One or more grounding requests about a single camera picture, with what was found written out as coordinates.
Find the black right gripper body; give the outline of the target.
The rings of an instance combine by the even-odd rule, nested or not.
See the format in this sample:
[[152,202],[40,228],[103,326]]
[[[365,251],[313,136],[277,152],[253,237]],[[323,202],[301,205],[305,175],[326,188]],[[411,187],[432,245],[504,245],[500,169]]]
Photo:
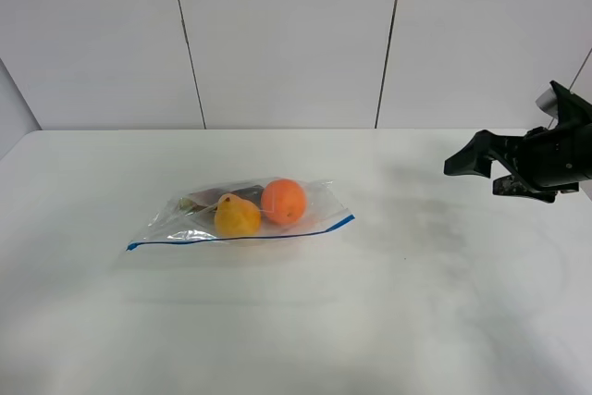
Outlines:
[[530,130],[523,139],[516,169],[517,196],[552,204],[557,193],[579,191],[591,180],[591,125],[567,130]]

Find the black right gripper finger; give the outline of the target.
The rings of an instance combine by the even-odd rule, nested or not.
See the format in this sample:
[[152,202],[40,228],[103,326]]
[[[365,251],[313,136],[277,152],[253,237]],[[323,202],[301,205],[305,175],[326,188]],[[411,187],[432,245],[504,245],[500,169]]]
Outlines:
[[525,185],[513,175],[495,179],[492,183],[492,192],[496,196],[520,197],[539,200],[537,191],[528,190]]
[[473,175],[490,178],[492,163],[497,161],[508,172],[515,174],[515,157],[522,140],[522,136],[502,136],[480,130],[458,153],[445,161],[443,172],[451,177]]

